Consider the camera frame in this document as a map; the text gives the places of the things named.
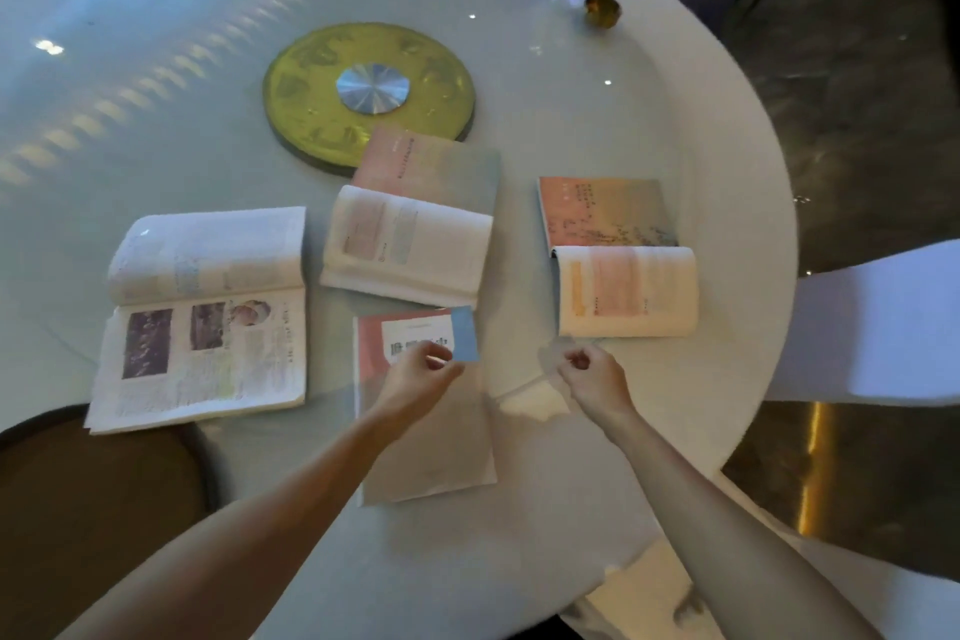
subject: round white table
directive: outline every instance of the round white table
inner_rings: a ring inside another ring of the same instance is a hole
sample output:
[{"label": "round white table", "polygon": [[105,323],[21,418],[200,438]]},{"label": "round white table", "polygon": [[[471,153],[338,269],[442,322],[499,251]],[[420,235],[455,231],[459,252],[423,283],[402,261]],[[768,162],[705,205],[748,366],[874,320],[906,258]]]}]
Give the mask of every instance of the round white table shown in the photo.
[{"label": "round white table", "polygon": [[[618,1],[618,26],[599,33],[551,0],[2,0],[0,429],[89,399],[112,309],[104,275],[135,219],[285,205],[309,213],[308,401],[203,429],[237,497],[353,419],[352,317],[405,306],[316,285],[346,180],[283,150],[260,82],[308,30],[383,21],[461,57],[477,90],[469,140],[503,153],[476,319],[491,396],[542,378],[556,335],[537,176],[658,178],[697,254],[700,326],[606,348],[642,414],[700,470],[719,469],[786,335],[796,273],[786,169],[747,80],[694,16],[677,0]],[[258,640],[495,640],[658,536],[626,461],[582,415],[541,423],[494,410],[492,431],[497,485],[352,502]]]}]

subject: open textbook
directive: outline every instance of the open textbook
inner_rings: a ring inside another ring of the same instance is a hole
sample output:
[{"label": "open textbook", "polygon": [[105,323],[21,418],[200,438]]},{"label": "open textbook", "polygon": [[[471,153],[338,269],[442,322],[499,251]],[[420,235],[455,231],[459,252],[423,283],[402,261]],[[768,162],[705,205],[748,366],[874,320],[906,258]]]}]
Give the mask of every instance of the open textbook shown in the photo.
[{"label": "open textbook", "polygon": [[333,205],[319,282],[475,308],[499,179],[497,150],[378,128]]},{"label": "open textbook", "polygon": [[683,337],[697,326],[697,261],[677,245],[660,183],[541,177],[547,246],[559,265],[559,333]]},{"label": "open textbook", "polygon": [[305,208],[149,215],[110,263],[91,433],[288,408],[306,394]]},{"label": "open textbook", "polygon": [[445,346],[466,369],[430,413],[378,457],[360,487],[362,505],[497,482],[480,389],[474,318],[468,306],[355,317],[356,415],[377,402],[390,365],[424,340]]}]

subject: silver center cap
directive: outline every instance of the silver center cap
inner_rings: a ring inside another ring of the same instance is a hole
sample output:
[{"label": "silver center cap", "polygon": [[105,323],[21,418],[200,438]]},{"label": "silver center cap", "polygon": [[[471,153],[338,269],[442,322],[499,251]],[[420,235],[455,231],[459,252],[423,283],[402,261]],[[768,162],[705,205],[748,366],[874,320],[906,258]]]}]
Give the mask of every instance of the silver center cap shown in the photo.
[{"label": "silver center cap", "polygon": [[354,63],[337,79],[343,105],[362,115],[393,112],[410,94],[410,79],[383,63]]}]

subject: printed photo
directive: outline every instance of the printed photo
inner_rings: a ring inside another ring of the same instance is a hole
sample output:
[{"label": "printed photo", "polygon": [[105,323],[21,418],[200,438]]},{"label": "printed photo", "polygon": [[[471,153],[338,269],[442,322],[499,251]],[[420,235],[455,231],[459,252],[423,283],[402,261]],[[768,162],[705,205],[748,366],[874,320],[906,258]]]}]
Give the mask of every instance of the printed photo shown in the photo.
[{"label": "printed photo", "polygon": [[224,308],[226,302],[197,304],[190,312],[190,349],[219,349],[224,346]]},{"label": "printed photo", "polygon": [[170,322],[174,309],[138,311],[126,322],[123,379],[166,374],[170,364]]},{"label": "printed photo", "polygon": [[237,304],[230,312],[230,321],[241,327],[256,327],[270,317],[270,305],[265,301],[250,299]]}]

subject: hand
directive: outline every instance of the hand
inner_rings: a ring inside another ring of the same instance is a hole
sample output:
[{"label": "hand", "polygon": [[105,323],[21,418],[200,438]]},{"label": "hand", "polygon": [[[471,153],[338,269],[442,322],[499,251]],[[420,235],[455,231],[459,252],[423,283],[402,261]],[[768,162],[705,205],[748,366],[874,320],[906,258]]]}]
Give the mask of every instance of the hand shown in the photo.
[{"label": "hand", "polygon": [[390,367],[368,415],[383,420],[391,440],[398,439],[433,410],[450,384],[464,373],[464,364],[452,360],[453,354],[447,347],[421,341]]},{"label": "hand", "polygon": [[605,433],[619,417],[638,415],[623,367],[595,344],[566,350],[557,371],[586,416]]}]

